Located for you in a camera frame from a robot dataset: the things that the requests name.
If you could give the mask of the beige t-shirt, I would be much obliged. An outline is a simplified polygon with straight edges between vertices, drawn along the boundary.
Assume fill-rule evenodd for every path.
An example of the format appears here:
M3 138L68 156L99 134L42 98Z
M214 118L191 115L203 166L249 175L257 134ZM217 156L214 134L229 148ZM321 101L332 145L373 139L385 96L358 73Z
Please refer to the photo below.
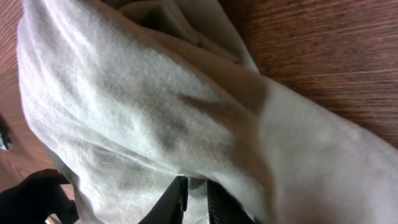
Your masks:
M263 223L396 223L397 150L259 74L216 1L24 1L24 116L81 221L137 223L177 175Z

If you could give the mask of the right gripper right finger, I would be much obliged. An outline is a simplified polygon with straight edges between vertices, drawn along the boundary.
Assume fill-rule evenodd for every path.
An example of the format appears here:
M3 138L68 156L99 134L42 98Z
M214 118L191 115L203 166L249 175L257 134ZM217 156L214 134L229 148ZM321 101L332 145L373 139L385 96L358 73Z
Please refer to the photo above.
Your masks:
M210 224L255 224L220 184L207 180L207 198Z

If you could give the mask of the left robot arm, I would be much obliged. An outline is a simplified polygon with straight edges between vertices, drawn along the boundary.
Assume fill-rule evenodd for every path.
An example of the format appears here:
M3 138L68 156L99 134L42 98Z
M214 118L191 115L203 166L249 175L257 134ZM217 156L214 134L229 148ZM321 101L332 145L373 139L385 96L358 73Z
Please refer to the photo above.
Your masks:
M76 203L61 188L68 183L57 170L44 169L2 191L1 223L44 224L52 214L61 223L75 223L79 219Z

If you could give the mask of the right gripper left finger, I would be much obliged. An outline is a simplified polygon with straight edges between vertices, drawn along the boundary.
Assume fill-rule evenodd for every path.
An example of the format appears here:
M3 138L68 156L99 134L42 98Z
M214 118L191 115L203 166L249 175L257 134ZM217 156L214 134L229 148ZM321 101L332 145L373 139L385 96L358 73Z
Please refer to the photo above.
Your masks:
M188 178L177 176L139 224L182 224L187 200Z

